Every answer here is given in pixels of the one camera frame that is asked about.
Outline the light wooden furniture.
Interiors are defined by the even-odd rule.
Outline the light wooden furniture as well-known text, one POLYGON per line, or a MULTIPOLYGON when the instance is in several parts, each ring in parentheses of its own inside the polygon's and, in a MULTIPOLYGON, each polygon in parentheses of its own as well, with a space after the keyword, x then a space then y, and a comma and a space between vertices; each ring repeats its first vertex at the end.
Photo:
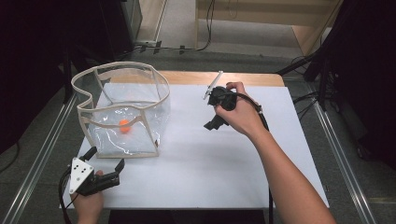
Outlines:
POLYGON ((315 51, 344 0, 214 0, 214 20, 290 25, 304 56, 315 51))

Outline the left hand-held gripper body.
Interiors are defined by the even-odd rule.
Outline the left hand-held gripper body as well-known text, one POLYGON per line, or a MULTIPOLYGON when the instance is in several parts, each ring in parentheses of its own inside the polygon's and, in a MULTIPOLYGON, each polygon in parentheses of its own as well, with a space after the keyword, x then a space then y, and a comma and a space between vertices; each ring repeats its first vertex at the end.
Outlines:
POLYGON ((69 193, 83 196, 93 195, 98 191, 109 189, 120 183, 120 173, 115 170, 106 175, 97 175, 91 165, 79 158, 71 164, 69 193))

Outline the clear plastic bin beige trim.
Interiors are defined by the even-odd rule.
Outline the clear plastic bin beige trim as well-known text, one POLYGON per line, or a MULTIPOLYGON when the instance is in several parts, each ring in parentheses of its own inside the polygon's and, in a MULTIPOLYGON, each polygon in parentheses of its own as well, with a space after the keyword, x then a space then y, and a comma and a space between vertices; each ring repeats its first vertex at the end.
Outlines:
POLYGON ((92 67, 71 79, 78 96, 78 119, 89 144, 104 158, 156 157, 171 115, 170 86, 153 66, 115 62, 92 67), (152 83, 113 83, 113 77, 138 75, 152 83), (120 132, 128 119, 131 131, 120 132))

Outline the white board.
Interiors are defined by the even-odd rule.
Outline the white board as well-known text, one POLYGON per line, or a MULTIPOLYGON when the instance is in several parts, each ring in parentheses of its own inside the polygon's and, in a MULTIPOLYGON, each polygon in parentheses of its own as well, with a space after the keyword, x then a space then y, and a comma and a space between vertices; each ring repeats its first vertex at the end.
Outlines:
MULTIPOLYGON (((170 85, 171 116, 159 157, 127 159, 120 184, 103 191, 108 209, 259 209, 268 207, 262 163, 248 139, 230 126, 208 131, 206 85, 170 85)), ((286 87, 246 87, 275 140, 329 207, 286 87)))

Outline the black stand leg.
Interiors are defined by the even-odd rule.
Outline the black stand leg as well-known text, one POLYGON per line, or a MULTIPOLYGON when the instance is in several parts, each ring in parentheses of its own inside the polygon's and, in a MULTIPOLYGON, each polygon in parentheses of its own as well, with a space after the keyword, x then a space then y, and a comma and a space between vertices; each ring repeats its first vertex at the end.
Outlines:
POLYGON ((290 65, 288 65, 288 66, 276 71, 276 73, 278 75, 284 76, 287 73, 289 73, 289 72, 291 72, 291 71, 293 71, 293 70, 295 70, 295 69, 297 69, 297 68, 299 68, 299 67, 301 67, 301 66, 303 66, 303 65, 305 65, 307 63, 310 63, 315 56, 316 56, 316 54, 312 53, 312 54, 310 54, 308 56, 297 57, 291 62, 290 65))

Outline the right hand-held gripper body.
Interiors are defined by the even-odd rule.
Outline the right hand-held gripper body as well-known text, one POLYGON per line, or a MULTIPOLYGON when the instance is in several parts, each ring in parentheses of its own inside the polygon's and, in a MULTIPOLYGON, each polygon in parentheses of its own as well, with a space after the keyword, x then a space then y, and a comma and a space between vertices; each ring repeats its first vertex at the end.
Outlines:
POLYGON ((236 108, 237 95, 235 92, 227 90, 225 87, 217 86, 217 82, 221 78, 223 72, 219 71, 217 76, 207 87, 203 96, 205 100, 208 98, 209 105, 221 105, 225 110, 232 111, 236 108))

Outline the wooden table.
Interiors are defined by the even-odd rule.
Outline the wooden table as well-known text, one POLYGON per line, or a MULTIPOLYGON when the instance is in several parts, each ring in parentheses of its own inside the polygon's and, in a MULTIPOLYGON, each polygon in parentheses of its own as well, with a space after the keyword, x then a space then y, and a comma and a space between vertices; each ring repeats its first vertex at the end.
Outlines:
MULTIPOLYGON (((161 74, 173 85, 208 86, 218 72, 161 71, 161 74)), ((153 79, 138 75, 113 77, 113 83, 152 83, 153 79)), ((245 86, 283 87, 284 81, 278 74, 223 73, 217 84, 224 86, 228 82, 243 82, 245 86)))

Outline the person's left hand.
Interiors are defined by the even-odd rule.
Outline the person's left hand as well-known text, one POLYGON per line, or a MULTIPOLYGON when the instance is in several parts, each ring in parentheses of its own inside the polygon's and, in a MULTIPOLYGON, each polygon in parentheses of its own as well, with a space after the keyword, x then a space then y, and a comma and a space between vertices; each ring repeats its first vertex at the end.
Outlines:
POLYGON ((102 191, 98 191, 89 196, 80 196, 79 194, 73 193, 70 195, 70 198, 77 211, 78 219, 96 218, 99 220, 104 208, 104 196, 102 191))

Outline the black cabinet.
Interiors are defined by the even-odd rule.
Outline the black cabinet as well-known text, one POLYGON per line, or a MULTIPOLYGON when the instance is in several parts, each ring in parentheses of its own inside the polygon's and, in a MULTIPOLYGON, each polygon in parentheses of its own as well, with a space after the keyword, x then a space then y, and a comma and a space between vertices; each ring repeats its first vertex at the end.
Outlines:
POLYGON ((139 0, 71 0, 74 43, 97 61, 130 53, 143 20, 139 0))

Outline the metal floor rail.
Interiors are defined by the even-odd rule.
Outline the metal floor rail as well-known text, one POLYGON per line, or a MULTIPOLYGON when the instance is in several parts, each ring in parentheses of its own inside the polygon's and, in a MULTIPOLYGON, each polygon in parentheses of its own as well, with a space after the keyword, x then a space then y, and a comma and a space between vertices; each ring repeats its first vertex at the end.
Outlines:
POLYGON ((17 144, 0 155, 0 224, 60 223, 58 183, 68 159, 57 153, 76 98, 49 100, 17 144))
POLYGON ((318 119, 321 123, 322 129, 329 141, 332 153, 335 157, 337 165, 340 169, 341 175, 346 183, 350 198, 354 203, 357 213, 361 219, 362 224, 377 224, 375 216, 371 210, 366 196, 363 193, 361 185, 352 169, 350 162, 341 143, 335 133, 335 130, 330 121, 325 104, 319 96, 315 97, 315 110, 318 119))

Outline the person's right hand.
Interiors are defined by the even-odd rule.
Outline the person's right hand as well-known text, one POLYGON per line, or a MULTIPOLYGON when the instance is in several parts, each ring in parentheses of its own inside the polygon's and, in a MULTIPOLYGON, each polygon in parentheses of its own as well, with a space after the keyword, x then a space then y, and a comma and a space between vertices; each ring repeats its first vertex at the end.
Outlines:
POLYGON ((236 107, 232 111, 227 111, 220 105, 216 105, 216 114, 251 141, 266 139, 269 132, 264 128, 259 113, 254 106, 255 102, 246 93, 244 84, 242 82, 229 82, 226 84, 226 88, 236 90, 237 93, 242 94, 242 97, 237 97, 236 107))

